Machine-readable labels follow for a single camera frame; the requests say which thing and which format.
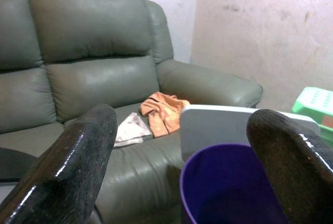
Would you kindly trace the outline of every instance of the sofa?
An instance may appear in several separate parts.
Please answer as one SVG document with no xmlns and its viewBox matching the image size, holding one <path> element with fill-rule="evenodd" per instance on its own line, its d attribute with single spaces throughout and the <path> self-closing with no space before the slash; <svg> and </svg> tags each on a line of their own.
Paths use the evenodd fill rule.
<svg viewBox="0 0 333 224">
<path fill-rule="evenodd" d="M 176 61 L 152 1 L 0 0 L 0 33 L 0 147 L 36 157 L 100 103 L 120 124 L 156 91 L 240 107 L 263 91 Z M 114 149 L 90 223 L 178 223 L 182 166 L 179 131 Z"/>
</svg>

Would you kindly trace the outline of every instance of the sofa seat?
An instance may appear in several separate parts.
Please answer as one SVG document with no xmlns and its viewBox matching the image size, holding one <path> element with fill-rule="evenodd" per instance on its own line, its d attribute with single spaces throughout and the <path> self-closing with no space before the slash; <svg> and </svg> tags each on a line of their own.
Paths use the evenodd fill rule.
<svg viewBox="0 0 333 224">
<path fill-rule="evenodd" d="M 180 152 L 178 131 L 114 149 L 96 201 L 103 221 L 140 223 L 148 213 L 161 209 L 167 213 L 179 204 L 179 181 L 174 178 L 179 178 L 183 166 Z M 171 217 L 166 222 L 161 215 L 156 218 L 152 223 L 171 222 L 167 221 Z"/>
<path fill-rule="evenodd" d="M 62 124 L 53 123 L 0 134 L 0 147 L 38 157 L 57 140 L 63 130 Z"/>
</svg>

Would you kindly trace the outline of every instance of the green plastic stool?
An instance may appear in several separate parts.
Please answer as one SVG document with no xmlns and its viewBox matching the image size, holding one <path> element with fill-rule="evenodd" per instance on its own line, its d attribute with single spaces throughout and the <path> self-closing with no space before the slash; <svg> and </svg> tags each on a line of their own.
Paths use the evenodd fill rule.
<svg viewBox="0 0 333 224">
<path fill-rule="evenodd" d="M 306 87 L 291 111 L 316 121 L 321 127 L 321 138 L 333 147 L 333 91 Z"/>
</svg>

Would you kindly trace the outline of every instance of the orange cloth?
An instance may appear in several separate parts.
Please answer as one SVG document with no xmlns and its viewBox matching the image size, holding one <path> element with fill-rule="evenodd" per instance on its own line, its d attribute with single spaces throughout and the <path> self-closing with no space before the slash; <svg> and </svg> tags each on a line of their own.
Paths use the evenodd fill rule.
<svg viewBox="0 0 333 224">
<path fill-rule="evenodd" d="M 167 135 L 179 129 L 179 118 L 187 100 L 179 100 L 159 91 L 150 95 L 140 106 L 143 116 L 148 116 L 149 126 L 154 137 Z"/>
</svg>

